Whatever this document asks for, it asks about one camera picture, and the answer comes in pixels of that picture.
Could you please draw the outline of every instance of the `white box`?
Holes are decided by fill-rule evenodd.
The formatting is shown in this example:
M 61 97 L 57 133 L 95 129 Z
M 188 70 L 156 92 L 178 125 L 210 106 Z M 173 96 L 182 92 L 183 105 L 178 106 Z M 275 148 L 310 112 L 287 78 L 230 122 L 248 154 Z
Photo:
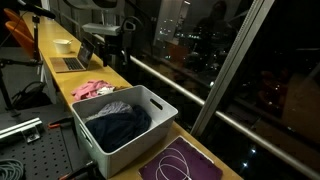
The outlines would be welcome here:
M 152 122 L 145 133 L 114 152 L 105 153 L 86 128 L 82 119 L 97 113 L 106 104 L 114 101 L 123 101 L 131 106 L 140 105 L 149 114 Z M 134 86 L 111 94 L 79 101 L 73 103 L 71 109 L 80 142 L 82 142 L 91 158 L 98 162 L 99 170 L 105 178 L 113 176 L 163 138 L 168 133 L 174 117 L 178 113 L 176 108 L 144 86 Z

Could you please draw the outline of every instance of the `laptop keyboard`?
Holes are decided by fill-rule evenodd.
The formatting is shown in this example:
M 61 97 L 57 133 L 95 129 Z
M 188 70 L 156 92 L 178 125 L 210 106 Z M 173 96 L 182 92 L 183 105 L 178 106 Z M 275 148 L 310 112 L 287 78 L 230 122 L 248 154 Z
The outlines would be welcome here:
M 69 70 L 83 69 L 76 58 L 63 58 L 63 60 L 68 66 Z

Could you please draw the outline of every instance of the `orange chair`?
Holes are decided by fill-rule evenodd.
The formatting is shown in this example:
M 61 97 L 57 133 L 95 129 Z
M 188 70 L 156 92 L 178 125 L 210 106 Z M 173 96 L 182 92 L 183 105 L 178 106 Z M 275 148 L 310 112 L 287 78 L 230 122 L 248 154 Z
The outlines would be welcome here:
M 26 23 L 24 22 L 24 20 L 19 16 L 19 14 L 17 14 L 16 12 L 14 12 L 13 10 L 9 9 L 9 8 L 4 8 L 4 13 L 8 16 L 8 18 L 11 20 L 11 21 L 14 21 L 16 23 L 18 23 L 21 28 L 23 28 L 23 31 L 24 34 L 26 36 L 28 36 L 29 38 L 33 39 Z
M 6 27 L 30 58 L 33 58 L 34 40 L 25 35 L 25 29 L 14 21 L 6 22 Z

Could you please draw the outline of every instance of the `dark cloth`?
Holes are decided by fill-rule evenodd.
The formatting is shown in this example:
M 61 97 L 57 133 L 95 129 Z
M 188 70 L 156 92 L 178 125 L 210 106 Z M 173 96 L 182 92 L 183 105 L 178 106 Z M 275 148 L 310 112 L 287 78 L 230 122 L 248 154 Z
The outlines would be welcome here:
M 92 136 L 107 153 L 113 152 L 149 129 L 151 117 L 139 105 L 132 113 L 108 114 L 86 123 Z

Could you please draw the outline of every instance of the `purple mat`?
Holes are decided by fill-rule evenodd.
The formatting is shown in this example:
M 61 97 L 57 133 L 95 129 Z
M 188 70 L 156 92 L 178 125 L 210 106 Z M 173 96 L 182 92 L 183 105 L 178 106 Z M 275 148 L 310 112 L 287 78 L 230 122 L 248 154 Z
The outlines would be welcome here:
M 193 148 L 187 141 L 182 137 L 178 137 L 174 140 L 166 149 L 164 149 L 160 154 L 154 157 L 150 162 L 148 162 L 144 167 L 139 169 L 139 173 L 144 180 L 165 180 L 166 178 L 161 174 L 159 169 L 159 162 L 165 156 L 175 156 L 167 157 L 163 159 L 160 165 L 169 164 L 177 167 L 185 174 L 187 174 L 186 165 L 179 159 L 183 160 L 179 152 L 170 149 L 174 148 L 178 150 L 185 158 L 185 162 L 189 167 L 189 175 L 192 180 L 218 180 L 221 179 L 222 171 L 217 168 L 210 160 L 208 160 L 203 154 Z M 183 173 L 179 172 L 173 167 L 167 165 L 161 166 L 163 174 L 170 180 L 182 180 L 186 177 Z

